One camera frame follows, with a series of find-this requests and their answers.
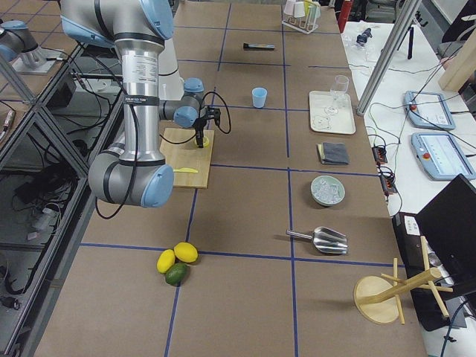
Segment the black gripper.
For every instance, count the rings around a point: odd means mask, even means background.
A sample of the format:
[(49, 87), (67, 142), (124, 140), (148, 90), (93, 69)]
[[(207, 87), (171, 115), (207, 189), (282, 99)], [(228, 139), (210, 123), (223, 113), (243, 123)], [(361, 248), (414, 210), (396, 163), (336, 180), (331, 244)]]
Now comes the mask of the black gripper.
[(204, 127), (207, 125), (207, 122), (212, 120), (216, 126), (220, 126), (221, 121), (221, 111), (218, 108), (212, 106), (205, 106), (199, 112), (199, 117), (195, 120), (193, 128), (196, 130), (196, 139), (201, 141), (201, 148), (205, 147), (205, 134)]

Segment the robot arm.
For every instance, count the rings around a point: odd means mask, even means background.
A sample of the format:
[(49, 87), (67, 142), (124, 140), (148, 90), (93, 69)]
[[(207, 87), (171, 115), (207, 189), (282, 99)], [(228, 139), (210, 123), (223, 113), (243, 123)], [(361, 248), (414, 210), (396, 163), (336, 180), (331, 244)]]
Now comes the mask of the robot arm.
[(1, 57), (21, 74), (47, 74), (57, 51), (42, 48), (28, 26), (20, 20), (1, 23)]
[(160, 120), (194, 129), (199, 147), (207, 121), (219, 120), (220, 111), (203, 103), (202, 81), (179, 74), (172, 8), (169, 1), (62, 2), (65, 34), (114, 49), (121, 63), (124, 132), (89, 169), (89, 186), (105, 202), (164, 205), (174, 173), (159, 150)]

